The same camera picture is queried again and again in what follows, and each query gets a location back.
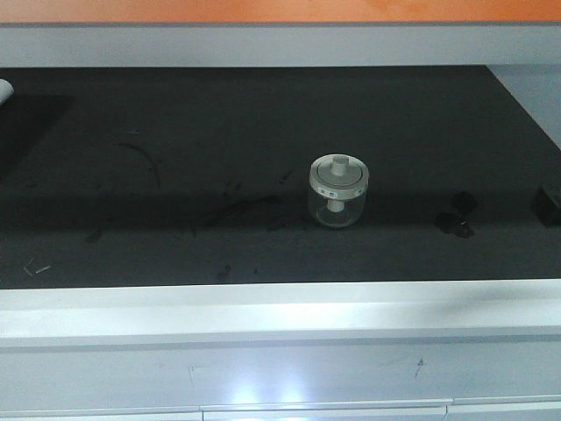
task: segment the jar lid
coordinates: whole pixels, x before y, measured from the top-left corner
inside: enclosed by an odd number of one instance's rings
[[[350,200],[365,193],[368,177],[364,162],[334,153],[314,161],[309,171],[309,185],[328,199]]]

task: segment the black object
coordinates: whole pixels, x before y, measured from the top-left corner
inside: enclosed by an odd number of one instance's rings
[[[531,207],[545,226],[561,225],[561,188],[540,187]]]
[[[438,214],[435,225],[443,233],[454,234],[456,237],[460,237],[461,239],[469,239],[475,235],[475,232],[464,218],[450,212]]]
[[[457,193],[451,199],[451,205],[464,217],[475,211],[478,207],[477,200],[467,191]]]

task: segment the black work surface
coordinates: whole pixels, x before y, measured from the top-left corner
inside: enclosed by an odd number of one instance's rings
[[[561,153],[486,68],[0,77],[3,289],[561,277],[561,230],[529,207]],[[327,153],[371,172],[342,231],[307,211]],[[461,191],[467,239],[435,227]]]

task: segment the orange wall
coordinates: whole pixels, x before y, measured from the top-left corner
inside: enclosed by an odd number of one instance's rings
[[[0,23],[561,21],[561,0],[0,0]]]

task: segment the glass jar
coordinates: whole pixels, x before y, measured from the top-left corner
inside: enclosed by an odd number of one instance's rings
[[[308,207],[314,219],[330,228],[359,220],[365,207],[368,168],[349,155],[325,155],[309,171]]]

